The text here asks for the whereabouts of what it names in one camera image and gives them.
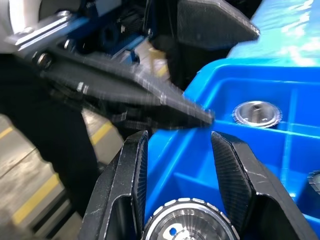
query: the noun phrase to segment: blue plastic bin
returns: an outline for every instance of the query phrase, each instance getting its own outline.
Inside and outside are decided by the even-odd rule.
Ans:
[[[149,141],[146,220],[164,203],[198,198],[224,211],[214,165],[211,131],[246,141],[257,158],[301,201],[308,173],[320,170],[320,67],[294,67],[275,60],[224,59],[205,66],[185,96],[215,112],[212,127],[158,131]],[[282,110],[274,128],[238,125],[233,109],[267,101]],[[320,216],[305,214],[320,237]]]

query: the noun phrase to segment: factory floor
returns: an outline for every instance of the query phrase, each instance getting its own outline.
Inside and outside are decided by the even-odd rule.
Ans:
[[[168,79],[166,61],[150,48],[146,41],[136,48],[140,63],[162,79]],[[159,59],[151,61],[151,55]],[[99,161],[108,164],[123,140],[107,119],[87,110],[83,111],[83,117]],[[62,193],[63,186],[51,165],[41,159],[37,149],[11,126],[5,116],[0,115],[0,225],[6,224],[2,215],[7,214],[20,228],[33,229],[39,237],[48,236],[50,225],[70,209],[69,202],[65,200],[60,204],[41,225],[38,220],[50,211]],[[54,232],[52,239],[75,239],[80,226],[81,219],[74,213],[59,231]]]

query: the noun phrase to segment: blue storage bin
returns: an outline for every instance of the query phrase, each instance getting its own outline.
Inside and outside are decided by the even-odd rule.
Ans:
[[[151,138],[146,219],[159,206],[177,198],[203,199],[224,212],[212,130],[247,142],[298,202],[308,174],[320,170],[320,67],[296,67],[281,61],[283,66],[274,59],[224,59],[198,73],[185,96],[214,111],[216,119],[208,128],[161,130]],[[234,108],[255,100],[278,106],[282,121],[273,128],[236,124]],[[320,216],[311,212],[305,217],[320,237]]]

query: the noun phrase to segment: gray concrete floor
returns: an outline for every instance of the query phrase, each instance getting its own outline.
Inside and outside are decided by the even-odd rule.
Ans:
[[[141,64],[149,70],[150,47],[144,42],[136,49]],[[153,65],[155,74],[167,80],[166,61],[157,59]],[[87,110],[83,117],[98,159],[109,163],[122,146],[121,137],[107,119]],[[37,149],[0,115],[0,210],[6,211],[16,225],[28,228],[62,190],[50,164],[45,163]],[[80,225],[81,219],[75,214],[55,238],[74,239]]]

